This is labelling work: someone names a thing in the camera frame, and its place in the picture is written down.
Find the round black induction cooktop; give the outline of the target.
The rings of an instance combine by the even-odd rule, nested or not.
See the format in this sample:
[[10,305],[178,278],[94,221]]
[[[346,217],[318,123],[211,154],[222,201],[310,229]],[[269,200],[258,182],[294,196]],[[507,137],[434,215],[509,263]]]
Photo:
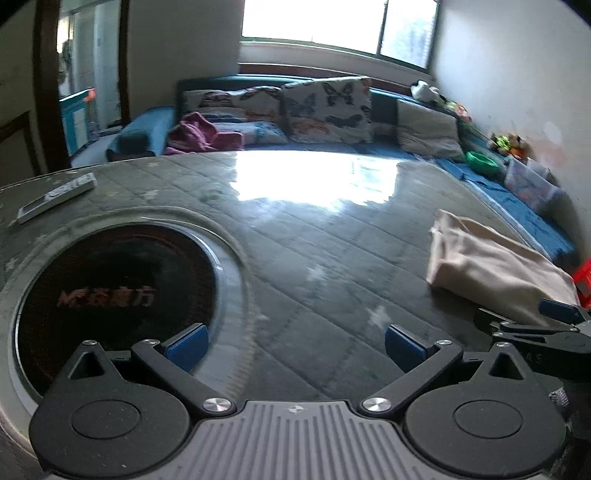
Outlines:
[[24,384],[43,396],[84,340],[124,351],[214,318],[217,261],[193,234],[158,223],[95,231],[54,256],[16,323]]

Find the clear plastic storage box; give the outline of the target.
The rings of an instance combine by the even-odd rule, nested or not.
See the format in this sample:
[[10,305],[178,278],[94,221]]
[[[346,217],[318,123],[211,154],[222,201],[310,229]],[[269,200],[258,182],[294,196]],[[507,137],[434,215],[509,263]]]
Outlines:
[[560,187],[516,159],[509,161],[504,185],[540,216],[546,215],[563,193]]

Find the window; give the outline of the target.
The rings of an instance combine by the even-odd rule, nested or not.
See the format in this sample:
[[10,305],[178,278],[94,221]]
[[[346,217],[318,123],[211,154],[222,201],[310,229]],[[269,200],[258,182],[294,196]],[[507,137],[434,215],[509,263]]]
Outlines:
[[438,1],[246,1],[242,38],[335,47],[425,69]]

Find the grey cushion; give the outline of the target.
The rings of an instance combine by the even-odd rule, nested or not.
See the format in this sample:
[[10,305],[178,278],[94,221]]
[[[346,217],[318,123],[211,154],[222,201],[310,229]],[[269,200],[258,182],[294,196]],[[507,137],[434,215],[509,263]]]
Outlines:
[[459,159],[464,155],[454,116],[403,100],[397,101],[397,111],[401,149],[423,157]]

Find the grey remote control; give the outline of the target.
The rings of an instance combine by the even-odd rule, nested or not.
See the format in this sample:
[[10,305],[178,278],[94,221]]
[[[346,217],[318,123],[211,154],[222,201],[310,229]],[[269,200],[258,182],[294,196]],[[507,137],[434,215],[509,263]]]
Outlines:
[[97,179],[93,173],[81,175],[23,205],[18,210],[16,220],[19,224],[26,223],[62,203],[93,190],[96,186]]

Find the cream sweater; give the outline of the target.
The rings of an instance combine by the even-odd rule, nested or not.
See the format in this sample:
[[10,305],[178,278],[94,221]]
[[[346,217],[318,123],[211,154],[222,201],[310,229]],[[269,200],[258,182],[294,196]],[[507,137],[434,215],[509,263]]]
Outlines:
[[526,325],[557,323],[539,312],[542,300],[580,304],[569,274],[488,226],[439,210],[431,235],[426,281],[433,288]]

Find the flat butterfly pillow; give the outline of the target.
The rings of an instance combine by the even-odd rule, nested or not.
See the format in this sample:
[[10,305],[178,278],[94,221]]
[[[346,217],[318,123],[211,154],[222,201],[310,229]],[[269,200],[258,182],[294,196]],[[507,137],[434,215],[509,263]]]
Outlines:
[[231,108],[242,111],[247,121],[276,122],[281,114],[283,91],[273,86],[242,90],[189,90],[182,95],[184,113]]

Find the green bowl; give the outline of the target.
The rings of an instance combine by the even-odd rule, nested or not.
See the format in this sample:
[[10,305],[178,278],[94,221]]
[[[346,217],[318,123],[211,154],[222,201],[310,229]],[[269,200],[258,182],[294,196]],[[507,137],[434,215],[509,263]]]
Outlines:
[[500,166],[495,160],[476,151],[466,153],[466,163],[473,171],[486,177],[494,177],[500,172]]

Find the green plush toys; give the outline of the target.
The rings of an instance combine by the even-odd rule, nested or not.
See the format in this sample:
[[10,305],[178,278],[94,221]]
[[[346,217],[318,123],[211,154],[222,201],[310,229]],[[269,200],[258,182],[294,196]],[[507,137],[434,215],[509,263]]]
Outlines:
[[501,156],[513,156],[517,160],[524,160],[528,153],[527,142],[519,135],[492,134],[488,140],[488,148]]

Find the blue cabinet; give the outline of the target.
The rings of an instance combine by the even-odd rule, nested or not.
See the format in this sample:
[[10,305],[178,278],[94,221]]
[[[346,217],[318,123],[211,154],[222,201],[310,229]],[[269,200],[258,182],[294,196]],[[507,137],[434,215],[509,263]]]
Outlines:
[[94,88],[78,91],[60,99],[60,112],[66,147],[70,157],[98,140]]

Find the red plastic stool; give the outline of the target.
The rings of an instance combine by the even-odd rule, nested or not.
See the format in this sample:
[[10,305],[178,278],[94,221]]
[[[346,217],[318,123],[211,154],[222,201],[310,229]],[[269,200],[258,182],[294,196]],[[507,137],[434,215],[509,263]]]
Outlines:
[[591,306],[591,259],[587,259],[572,275],[573,282],[582,307],[590,309]]

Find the blue corner sofa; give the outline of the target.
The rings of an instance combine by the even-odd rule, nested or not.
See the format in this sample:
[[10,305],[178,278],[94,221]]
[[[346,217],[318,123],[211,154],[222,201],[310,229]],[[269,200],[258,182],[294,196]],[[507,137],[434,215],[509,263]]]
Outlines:
[[174,104],[132,120],[108,161],[212,151],[204,126],[228,134],[225,150],[358,153],[433,163],[477,194],[559,266],[576,264],[575,243],[553,219],[563,190],[520,157],[509,135],[504,158],[482,150],[471,128],[444,107],[373,87],[367,77],[308,79],[235,75],[185,79]]

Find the light blue patterned pillow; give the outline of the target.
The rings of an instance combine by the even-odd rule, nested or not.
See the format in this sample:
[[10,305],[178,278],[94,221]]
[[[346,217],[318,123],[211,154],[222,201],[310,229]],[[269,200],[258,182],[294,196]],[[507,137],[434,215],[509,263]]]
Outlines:
[[272,122],[218,122],[214,126],[221,132],[235,132],[242,134],[243,144],[247,145],[284,145],[287,136],[279,126]]

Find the panda plush toy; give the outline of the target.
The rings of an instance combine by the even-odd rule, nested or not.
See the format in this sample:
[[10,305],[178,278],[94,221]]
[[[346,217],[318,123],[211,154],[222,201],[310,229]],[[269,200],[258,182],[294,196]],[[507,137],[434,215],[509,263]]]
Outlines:
[[442,106],[447,100],[441,95],[439,89],[431,86],[424,80],[418,80],[410,86],[412,97],[420,102]]

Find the pink cloth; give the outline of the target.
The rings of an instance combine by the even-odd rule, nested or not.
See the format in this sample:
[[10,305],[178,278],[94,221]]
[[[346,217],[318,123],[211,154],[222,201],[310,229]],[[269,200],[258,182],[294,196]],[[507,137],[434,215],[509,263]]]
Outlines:
[[218,130],[199,112],[192,112],[183,116],[167,133],[163,154],[240,151],[243,147],[242,133]]

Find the upright butterfly pillow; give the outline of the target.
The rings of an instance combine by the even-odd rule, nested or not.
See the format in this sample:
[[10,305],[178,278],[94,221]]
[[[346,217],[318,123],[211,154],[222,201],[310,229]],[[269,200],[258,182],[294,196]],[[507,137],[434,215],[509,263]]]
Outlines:
[[335,77],[291,82],[283,91],[290,139],[297,143],[373,142],[372,81],[369,77]]

